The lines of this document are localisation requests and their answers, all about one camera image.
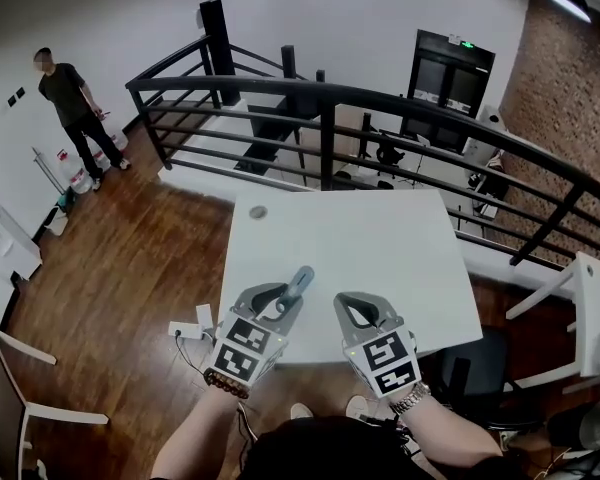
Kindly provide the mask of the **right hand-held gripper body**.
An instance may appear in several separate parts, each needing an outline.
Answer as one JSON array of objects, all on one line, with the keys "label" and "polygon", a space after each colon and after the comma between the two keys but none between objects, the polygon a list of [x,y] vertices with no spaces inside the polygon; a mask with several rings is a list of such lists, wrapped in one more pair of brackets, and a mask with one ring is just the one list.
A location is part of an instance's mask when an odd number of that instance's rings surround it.
[{"label": "right hand-held gripper body", "polygon": [[401,317],[351,334],[343,341],[343,353],[377,398],[421,380],[414,339]]}]

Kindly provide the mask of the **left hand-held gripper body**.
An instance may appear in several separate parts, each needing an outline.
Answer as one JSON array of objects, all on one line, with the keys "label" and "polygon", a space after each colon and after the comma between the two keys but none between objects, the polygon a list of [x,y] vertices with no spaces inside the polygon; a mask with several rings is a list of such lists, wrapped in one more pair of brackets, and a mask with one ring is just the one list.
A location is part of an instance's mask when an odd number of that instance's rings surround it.
[{"label": "left hand-held gripper body", "polygon": [[252,387],[277,362],[287,346],[287,315],[255,316],[231,308],[216,336],[211,371],[239,386]]}]

